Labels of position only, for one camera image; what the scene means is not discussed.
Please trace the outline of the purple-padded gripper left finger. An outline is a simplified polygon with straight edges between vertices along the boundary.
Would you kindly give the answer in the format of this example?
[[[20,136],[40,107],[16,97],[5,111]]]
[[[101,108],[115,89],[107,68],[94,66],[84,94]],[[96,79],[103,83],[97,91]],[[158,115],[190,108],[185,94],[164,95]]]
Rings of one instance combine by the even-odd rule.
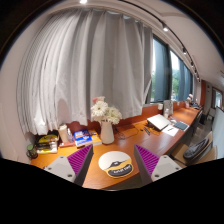
[[[93,156],[93,145],[88,145],[73,154],[59,156],[44,168],[56,176],[82,186]]]

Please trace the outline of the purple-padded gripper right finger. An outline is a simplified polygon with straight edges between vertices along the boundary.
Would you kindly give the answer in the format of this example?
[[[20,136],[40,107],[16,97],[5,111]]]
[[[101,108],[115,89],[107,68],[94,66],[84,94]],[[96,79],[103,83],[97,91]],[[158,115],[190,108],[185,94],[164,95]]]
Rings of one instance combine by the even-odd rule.
[[[134,146],[134,156],[144,185],[181,170],[168,155],[158,156],[139,145]]]

